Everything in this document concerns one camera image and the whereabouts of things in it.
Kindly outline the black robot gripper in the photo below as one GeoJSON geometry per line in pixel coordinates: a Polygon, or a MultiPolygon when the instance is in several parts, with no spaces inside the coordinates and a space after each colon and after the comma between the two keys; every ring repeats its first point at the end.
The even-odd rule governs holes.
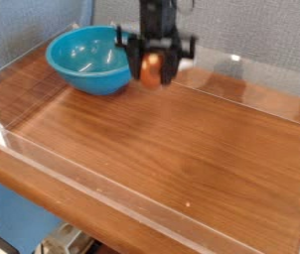
{"type": "Polygon", "coordinates": [[[139,33],[123,38],[116,26],[115,45],[127,53],[130,71],[139,78],[140,60],[147,53],[163,53],[160,82],[167,85],[177,75],[179,58],[195,56],[194,36],[181,36],[177,28],[177,0],[139,0],[139,33]]]}

